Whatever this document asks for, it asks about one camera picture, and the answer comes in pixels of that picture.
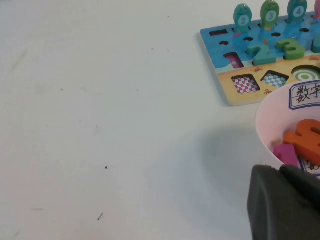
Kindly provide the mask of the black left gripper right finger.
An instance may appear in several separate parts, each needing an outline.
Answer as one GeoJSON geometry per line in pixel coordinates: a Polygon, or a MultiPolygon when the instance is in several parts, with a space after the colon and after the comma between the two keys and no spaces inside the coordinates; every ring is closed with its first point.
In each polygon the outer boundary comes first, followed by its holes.
{"type": "Polygon", "coordinates": [[[320,215],[320,180],[293,165],[283,165],[279,172],[297,193],[310,204],[313,211],[320,215]]]}

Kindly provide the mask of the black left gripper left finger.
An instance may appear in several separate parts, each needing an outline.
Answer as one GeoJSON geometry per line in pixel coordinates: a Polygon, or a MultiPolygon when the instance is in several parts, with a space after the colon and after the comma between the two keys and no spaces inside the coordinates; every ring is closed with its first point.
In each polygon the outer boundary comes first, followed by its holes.
{"type": "Polygon", "coordinates": [[[247,212],[254,240],[318,240],[320,215],[280,173],[267,165],[251,171],[247,212]]]}

